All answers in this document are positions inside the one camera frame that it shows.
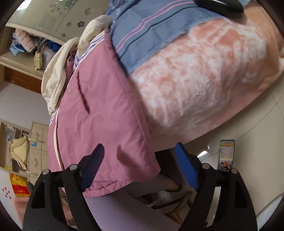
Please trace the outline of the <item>yellow cloth bag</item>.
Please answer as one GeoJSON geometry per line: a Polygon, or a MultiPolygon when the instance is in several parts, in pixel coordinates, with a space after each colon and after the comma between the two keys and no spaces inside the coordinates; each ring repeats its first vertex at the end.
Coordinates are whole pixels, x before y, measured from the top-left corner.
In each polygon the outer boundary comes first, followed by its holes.
{"type": "Polygon", "coordinates": [[[42,68],[42,63],[43,63],[42,51],[36,51],[34,56],[35,70],[40,70],[42,68]]]}

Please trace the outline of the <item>red and yellow bag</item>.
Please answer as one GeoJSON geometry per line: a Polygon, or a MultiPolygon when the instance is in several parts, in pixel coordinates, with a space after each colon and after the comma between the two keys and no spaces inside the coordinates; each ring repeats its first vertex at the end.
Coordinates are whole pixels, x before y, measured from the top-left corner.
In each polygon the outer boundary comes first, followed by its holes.
{"type": "Polygon", "coordinates": [[[10,173],[10,182],[16,197],[29,197],[28,181],[25,177],[10,173]]]}

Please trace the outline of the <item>blue hanging clothes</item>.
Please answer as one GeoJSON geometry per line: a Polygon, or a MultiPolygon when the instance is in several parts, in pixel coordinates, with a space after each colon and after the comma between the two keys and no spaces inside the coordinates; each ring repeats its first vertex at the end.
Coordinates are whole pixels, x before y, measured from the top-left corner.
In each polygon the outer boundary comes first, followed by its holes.
{"type": "Polygon", "coordinates": [[[60,48],[61,45],[59,45],[58,43],[55,43],[53,41],[48,40],[46,45],[48,46],[49,49],[51,49],[53,52],[57,52],[60,48]]]}

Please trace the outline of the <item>light wood side cabinet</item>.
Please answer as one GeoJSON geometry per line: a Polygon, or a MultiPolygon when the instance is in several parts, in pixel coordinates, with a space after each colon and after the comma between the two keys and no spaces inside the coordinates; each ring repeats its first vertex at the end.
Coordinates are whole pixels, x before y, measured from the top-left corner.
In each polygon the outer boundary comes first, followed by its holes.
{"type": "Polygon", "coordinates": [[[49,127],[32,122],[29,133],[28,148],[28,180],[34,185],[44,169],[49,168],[49,157],[47,150],[47,138],[49,127]]]}

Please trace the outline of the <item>blue plaid blanket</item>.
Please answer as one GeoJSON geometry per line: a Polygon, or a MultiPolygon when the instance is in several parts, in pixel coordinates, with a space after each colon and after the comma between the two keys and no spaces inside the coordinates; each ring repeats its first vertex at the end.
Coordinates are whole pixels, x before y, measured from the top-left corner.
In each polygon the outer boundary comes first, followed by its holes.
{"type": "Polygon", "coordinates": [[[240,18],[248,1],[109,1],[110,35],[117,59],[131,74],[194,26],[212,19],[240,18]]]}

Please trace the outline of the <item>yellow handbag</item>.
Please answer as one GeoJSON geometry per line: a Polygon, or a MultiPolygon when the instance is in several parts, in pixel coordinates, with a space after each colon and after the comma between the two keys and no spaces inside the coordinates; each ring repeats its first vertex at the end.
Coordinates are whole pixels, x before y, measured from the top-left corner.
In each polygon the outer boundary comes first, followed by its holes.
{"type": "Polygon", "coordinates": [[[27,171],[28,156],[28,138],[22,136],[19,139],[13,139],[10,145],[12,159],[18,162],[24,171],[27,171]]]}

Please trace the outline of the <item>smartphone with lit screen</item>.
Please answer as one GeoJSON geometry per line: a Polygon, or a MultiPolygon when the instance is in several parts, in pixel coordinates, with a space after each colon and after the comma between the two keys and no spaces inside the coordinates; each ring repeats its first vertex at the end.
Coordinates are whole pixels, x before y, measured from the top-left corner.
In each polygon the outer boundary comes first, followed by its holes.
{"type": "Polygon", "coordinates": [[[235,140],[221,140],[217,170],[230,171],[233,166],[235,140]]]}

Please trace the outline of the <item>pink and cream hooded jacket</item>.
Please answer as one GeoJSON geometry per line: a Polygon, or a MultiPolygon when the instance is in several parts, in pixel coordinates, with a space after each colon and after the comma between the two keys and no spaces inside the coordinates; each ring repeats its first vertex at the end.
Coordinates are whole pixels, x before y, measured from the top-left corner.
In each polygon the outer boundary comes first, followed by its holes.
{"type": "Polygon", "coordinates": [[[101,15],[81,37],[68,40],[43,74],[41,94],[51,121],[49,167],[77,164],[98,144],[102,164],[85,197],[115,192],[133,182],[148,182],[160,172],[138,94],[116,58],[109,26],[101,15]]]}

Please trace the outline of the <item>pink floral bed sheet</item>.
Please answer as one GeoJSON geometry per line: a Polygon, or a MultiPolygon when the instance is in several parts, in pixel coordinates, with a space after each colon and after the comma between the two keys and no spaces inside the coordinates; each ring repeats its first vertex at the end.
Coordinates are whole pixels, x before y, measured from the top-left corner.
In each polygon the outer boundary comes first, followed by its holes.
{"type": "Polygon", "coordinates": [[[283,38],[257,2],[195,26],[130,74],[155,151],[188,143],[246,108],[283,72],[283,38]]]}

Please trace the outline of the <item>striped slipper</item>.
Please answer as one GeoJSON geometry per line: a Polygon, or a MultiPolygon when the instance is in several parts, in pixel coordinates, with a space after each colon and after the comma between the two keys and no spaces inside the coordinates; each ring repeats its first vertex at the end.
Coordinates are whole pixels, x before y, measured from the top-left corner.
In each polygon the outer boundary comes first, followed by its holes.
{"type": "Polygon", "coordinates": [[[177,185],[177,189],[166,190],[167,192],[179,192],[184,187],[183,177],[177,166],[175,156],[170,149],[155,152],[156,160],[161,168],[160,174],[171,179],[177,185]]]}

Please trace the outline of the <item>person's leg in grey trousers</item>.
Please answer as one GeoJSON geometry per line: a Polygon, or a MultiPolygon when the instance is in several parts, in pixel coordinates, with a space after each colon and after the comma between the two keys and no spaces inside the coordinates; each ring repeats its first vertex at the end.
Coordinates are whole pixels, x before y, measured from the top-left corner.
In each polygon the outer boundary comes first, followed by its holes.
{"type": "Polygon", "coordinates": [[[113,193],[85,200],[102,230],[178,230],[178,223],[135,199],[177,189],[172,179],[157,175],[149,182],[133,182],[113,193]]]}

